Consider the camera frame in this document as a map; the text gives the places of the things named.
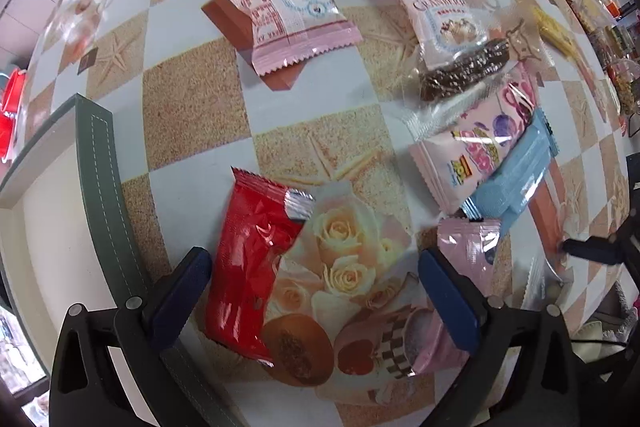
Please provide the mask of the pink cranberry cookie packet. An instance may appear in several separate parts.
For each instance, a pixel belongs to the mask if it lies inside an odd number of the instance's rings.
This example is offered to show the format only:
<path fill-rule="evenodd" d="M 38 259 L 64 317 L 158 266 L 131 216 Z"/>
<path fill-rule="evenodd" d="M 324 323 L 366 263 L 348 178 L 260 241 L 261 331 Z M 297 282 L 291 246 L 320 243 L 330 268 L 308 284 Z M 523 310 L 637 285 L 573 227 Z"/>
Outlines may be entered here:
<path fill-rule="evenodd" d="M 252 66 L 260 77 L 362 41 L 333 0 L 229 1 L 250 19 Z"/>
<path fill-rule="evenodd" d="M 466 0 L 399 0 L 407 12 L 416 44 L 402 68 L 446 66 L 489 41 L 486 24 Z"/>

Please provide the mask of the red plastic bucket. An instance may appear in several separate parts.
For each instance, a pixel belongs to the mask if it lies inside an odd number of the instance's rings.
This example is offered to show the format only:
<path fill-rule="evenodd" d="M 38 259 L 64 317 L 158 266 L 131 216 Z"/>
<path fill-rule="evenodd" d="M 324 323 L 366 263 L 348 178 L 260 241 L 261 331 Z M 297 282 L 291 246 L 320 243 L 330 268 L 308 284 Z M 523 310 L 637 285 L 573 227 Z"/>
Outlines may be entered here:
<path fill-rule="evenodd" d="M 0 153 L 2 162 L 6 162 L 8 159 L 9 149 L 14 139 L 26 78 L 26 69 L 16 68 L 10 75 L 6 75 L 6 85 L 1 93 Z"/>

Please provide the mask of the light blue snack packet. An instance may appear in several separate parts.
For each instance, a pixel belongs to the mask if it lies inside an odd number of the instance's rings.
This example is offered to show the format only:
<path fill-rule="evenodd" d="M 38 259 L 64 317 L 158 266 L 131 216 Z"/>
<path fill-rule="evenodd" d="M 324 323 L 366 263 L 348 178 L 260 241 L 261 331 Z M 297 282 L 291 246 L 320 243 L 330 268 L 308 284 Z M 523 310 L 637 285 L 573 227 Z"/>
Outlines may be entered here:
<path fill-rule="evenodd" d="M 518 143 L 500 167 L 462 202 L 461 210 L 472 221 L 497 219 L 506 235 L 518 220 L 559 153 L 553 131 L 541 107 Z"/>

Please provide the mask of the green white storage box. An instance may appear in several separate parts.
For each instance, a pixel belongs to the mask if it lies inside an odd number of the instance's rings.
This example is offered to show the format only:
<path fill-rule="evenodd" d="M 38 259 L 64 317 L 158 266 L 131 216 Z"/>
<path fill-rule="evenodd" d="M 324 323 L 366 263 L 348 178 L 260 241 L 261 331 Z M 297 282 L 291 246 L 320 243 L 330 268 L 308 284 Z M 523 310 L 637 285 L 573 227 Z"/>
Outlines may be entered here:
<path fill-rule="evenodd" d="M 28 339 L 51 366 L 67 309 L 142 296 L 192 247 L 214 249 L 242 139 L 153 169 L 142 94 L 34 103 L 18 115 L 1 191 L 1 261 Z"/>

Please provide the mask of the clear packet with round candies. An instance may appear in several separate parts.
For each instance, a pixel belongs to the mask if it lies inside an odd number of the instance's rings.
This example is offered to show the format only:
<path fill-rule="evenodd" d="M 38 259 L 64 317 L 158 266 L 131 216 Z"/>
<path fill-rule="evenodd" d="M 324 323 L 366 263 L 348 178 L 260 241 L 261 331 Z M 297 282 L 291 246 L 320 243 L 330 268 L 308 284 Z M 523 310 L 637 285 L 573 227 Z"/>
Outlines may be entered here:
<path fill-rule="evenodd" d="M 573 270 L 559 273 L 545 254 L 538 255 L 530 265 L 521 304 L 523 310 L 540 311 L 556 303 L 565 287 L 574 282 Z"/>

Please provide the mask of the red foil snack packet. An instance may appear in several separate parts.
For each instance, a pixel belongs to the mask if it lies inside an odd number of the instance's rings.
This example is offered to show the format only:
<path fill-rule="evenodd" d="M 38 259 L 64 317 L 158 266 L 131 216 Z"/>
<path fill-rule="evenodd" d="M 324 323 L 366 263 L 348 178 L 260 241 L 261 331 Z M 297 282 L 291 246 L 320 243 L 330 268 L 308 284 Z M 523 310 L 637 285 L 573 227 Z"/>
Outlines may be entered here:
<path fill-rule="evenodd" d="M 260 338 L 279 259 L 314 211 L 314 196 L 240 168 L 209 286 L 207 338 L 251 360 L 272 362 Z"/>

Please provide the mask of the plain pink snack packet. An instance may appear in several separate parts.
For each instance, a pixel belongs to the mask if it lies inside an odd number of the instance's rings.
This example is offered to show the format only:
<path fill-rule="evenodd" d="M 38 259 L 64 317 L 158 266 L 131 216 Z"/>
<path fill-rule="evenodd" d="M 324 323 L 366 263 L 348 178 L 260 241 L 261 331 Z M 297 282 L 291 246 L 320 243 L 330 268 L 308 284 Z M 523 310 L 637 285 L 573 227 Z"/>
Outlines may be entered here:
<path fill-rule="evenodd" d="M 437 225 L 436 244 L 421 251 L 419 279 L 433 311 L 419 334 L 416 373 L 461 366 L 480 347 L 500 229 L 496 219 L 447 218 Z"/>

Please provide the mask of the clear packet chocolate bar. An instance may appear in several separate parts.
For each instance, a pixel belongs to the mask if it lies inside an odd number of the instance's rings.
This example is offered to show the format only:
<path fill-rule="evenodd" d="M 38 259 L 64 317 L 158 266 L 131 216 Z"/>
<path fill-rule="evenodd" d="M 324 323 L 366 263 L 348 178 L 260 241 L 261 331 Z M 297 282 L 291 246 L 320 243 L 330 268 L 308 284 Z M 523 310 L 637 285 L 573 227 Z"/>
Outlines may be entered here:
<path fill-rule="evenodd" d="M 401 119 L 413 139 L 431 138 L 451 128 L 470 109 L 508 86 L 515 88 L 518 108 L 533 108 L 535 95 L 527 94 L 521 83 L 534 82 L 547 58 L 533 10 L 502 9 L 497 23 L 485 42 L 439 64 L 427 62 L 423 44 L 413 52 L 396 83 L 404 101 Z"/>

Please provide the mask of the pink cartoon bear snack packet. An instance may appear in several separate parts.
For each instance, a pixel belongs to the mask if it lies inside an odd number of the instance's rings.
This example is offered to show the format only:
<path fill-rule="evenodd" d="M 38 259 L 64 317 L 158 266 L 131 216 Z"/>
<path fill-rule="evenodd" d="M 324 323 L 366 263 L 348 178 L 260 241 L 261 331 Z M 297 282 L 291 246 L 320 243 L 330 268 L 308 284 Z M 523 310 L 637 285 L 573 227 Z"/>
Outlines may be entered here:
<path fill-rule="evenodd" d="M 450 128 L 409 146 L 440 211 L 455 213 L 500 167 L 533 118 L 537 89 L 522 64 Z"/>

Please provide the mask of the yellow rice cracker packet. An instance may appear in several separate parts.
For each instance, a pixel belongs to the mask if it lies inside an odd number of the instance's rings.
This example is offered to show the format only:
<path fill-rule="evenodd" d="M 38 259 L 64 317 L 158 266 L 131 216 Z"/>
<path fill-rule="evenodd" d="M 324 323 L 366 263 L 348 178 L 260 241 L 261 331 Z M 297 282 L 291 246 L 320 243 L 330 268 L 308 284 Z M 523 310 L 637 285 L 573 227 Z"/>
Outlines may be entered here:
<path fill-rule="evenodd" d="M 579 50 L 573 34 L 538 6 L 533 7 L 532 13 L 541 38 L 554 46 L 555 49 L 558 49 L 564 56 L 577 61 Z"/>

